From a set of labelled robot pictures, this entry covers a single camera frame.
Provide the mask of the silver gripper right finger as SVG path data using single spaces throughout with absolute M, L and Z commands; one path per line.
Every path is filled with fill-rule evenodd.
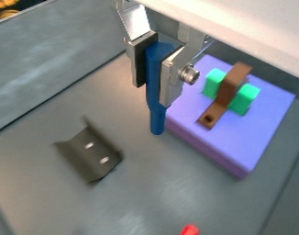
M 184 43 L 160 64 L 159 103 L 168 107 L 183 91 L 183 84 L 195 84 L 200 72 L 193 64 L 215 42 L 215 39 L 201 31 L 180 24 L 176 39 Z

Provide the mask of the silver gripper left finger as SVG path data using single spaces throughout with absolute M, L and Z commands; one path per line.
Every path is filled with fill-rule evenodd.
M 145 83 L 144 51 L 157 41 L 157 33 L 149 27 L 144 6 L 133 0 L 112 0 L 112 11 L 124 32 L 132 84 L 141 87 Z

